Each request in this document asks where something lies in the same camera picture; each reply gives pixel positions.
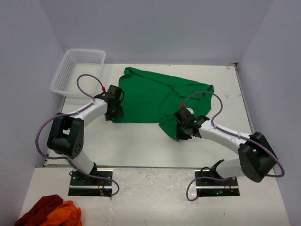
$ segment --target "white table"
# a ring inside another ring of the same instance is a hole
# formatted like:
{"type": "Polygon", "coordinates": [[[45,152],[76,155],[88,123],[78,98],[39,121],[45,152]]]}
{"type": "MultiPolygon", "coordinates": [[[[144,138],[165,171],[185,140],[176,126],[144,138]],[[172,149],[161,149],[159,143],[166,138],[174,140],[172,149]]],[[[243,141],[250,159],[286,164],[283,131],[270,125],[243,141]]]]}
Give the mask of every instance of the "white table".
{"type": "MultiPolygon", "coordinates": [[[[103,83],[118,85],[124,68],[179,76],[213,84],[215,93],[224,102],[224,111],[217,123],[250,133],[250,125],[241,97],[234,67],[191,65],[104,65],[103,83]]],[[[78,109],[88,100],[67,98],[63,112],[78,109]]],[[[212,117],[219,109],[212,98],[212,117]]],[[[194,138],[176,142],[157,124],[114,124],[103,117],[85,129],[84,148],[88,156],[102,166],[199,168],[211,166],[219,159],[237,156],[208,140],[194,138]]],[[[66,166],[64,161],[48,161],[50,166],[66,166]]],[[[45,195],[58,194],[65,201],[73,200],[82,210],[85,226],[288,226],[289,221],[275,178],[254,183],[238,178],[241,196],[202,197],[186,200],[185,191],[194,178],[192,169],[122,169],[113,170],[120,184],[120,193],[112,200],[106,197],[67,196],[71,168],[36,168],[21,215],[45,195]]],[[[196,195],[195,185],[190,197],[196,195]]]]}
{"type": "MultiPolygon", "coordinates": [[[[241,196],[186,200],[192,169],[114,169],[120,192],[108,197],[67,196],[71,168],[36,168],[21,216],[46,195],[72,200],[84,226],[289,226],[274,178],[239,177],[241,196]]],[[[190,197],[196,194],[191,187],[190,197]]]]}
{"type": "MultiPolygon", "coordinates": [[[[233,66],[196,65],[124,65],[104,64],[101,81],[108,87],[118,85],[126,67],[163,73],[206,84],[224,103],[224,110],[216,122],[231,129],[250,133],[244,101],[233,66]]],[[[63,113],[77,110],[88,99],[66,98],[63,113]]],[[[212,117],[220,108],[212,97],[212,117]]],[[[220,159],[237,157],[219,144],[199,138],[177,142],[169,138],[158,124],[112,123],[100,117],[85,128],[84,150],[98,166],[201,168],[212,166],[220,159]]],[[[47,165],[66,166],[65,160],[48,160],[47,165]]]]}

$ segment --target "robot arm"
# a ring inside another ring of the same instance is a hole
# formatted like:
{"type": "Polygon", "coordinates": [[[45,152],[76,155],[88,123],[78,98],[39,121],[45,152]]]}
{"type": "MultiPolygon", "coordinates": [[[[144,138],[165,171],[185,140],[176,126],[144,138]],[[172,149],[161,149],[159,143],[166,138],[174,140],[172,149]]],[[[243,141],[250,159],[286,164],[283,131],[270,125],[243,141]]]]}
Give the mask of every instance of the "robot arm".
{"type": "Polygon", "coordinates": [[[190,139],[191,137],[210,139],[227,147],[238,154],[239,158],[229,161],[220,160],[210,170],[213,177],[229,178],[247,176],[254,182],[261,182],[268,172],[276,165],[276,162],[263,149],[241,137],[247,137],[265,148],[274,156],[271,146],[263,134],[255,132],[252,135],[239,133],[226,127],[215,124],[214,126],[205,116],[195,117],[186,107],[175,114],[177,120],[177,138],[190,139]],[[223,129],[237,137],[224,133],[223,129]]]}
{"type": "Polygon", "coordinates": [[[106,93],[96,95],[90,103],[70,113],[72,116],[54,119],[48,137],[48,148],[67,156],[79,170],[90,174],[95,164],[83,151],[84,128],[102,115],[107,121],[122,117],[119,100],[121,93],[121,88],[111,85],[106,93]]]}

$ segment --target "laundry basket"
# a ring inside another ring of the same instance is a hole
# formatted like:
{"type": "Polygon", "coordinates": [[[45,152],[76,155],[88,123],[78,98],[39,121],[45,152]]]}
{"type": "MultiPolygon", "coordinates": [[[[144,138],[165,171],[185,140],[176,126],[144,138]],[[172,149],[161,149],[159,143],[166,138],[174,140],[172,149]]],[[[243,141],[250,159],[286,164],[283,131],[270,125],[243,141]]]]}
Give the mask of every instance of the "laundry basket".
{"type": "MultiPolygon", "coordinates": [[[[76,85],[77,78],[82,74],[91,74],[100,79],[105,52],[93,49],[73,48],[66,51],[58,70],[52,80],[50,89],[66,97],[84,98],[76,85]]],[[[82,77],[80,87],[93,94],[98,82],[91,77],[82,77]]]]}

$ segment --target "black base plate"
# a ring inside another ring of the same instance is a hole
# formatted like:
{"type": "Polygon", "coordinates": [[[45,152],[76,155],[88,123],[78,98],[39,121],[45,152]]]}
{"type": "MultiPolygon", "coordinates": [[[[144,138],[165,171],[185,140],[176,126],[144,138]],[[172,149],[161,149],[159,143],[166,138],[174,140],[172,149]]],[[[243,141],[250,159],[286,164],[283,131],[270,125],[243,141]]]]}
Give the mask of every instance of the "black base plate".
{"type": "MultiPolygon", "coordinates": [[[[210,177],[208,170],[195,171],[196,178],[198,177],[210,177]]],[[[215,197],[215,196],[240,196],[238,189],[237,178],[229,181],[216,181],[210,179],[201,179],[196,181],[197,194],[200,197],[215,197]]]]}
{"type": "MultiPolygon", "coordinates": [[[[69,196],[103,196],[111,197],[112,182],[108,180],[98,180],[86,177],[78,172],[70,172],[71,180],[69,196]]],[[[98,177],[112,178],[113,171],[97,171],[98,177]]]]}

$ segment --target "green cloth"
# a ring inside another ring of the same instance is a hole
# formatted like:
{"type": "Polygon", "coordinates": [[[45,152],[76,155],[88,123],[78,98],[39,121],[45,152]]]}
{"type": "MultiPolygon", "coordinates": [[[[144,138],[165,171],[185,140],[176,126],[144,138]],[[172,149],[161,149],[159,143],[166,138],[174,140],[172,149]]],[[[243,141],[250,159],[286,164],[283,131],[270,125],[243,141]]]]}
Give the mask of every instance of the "green cloth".
{"type": "MultiPolygon", "coordinates": [[[[174,76],[142,71],[132,67],[124,70],[119,87],[125,93],[122,108],[124,117],[113,122],[159,123],[171,138],[176,139],[174,113],[184,100],[194,92],[214,92],[213,85],[182,79],[174,76]]],[[[207,115],[211,109],[211,94],[199,94],[190,98],[186,107],[194,110],[195,116],[207,115]]]]}

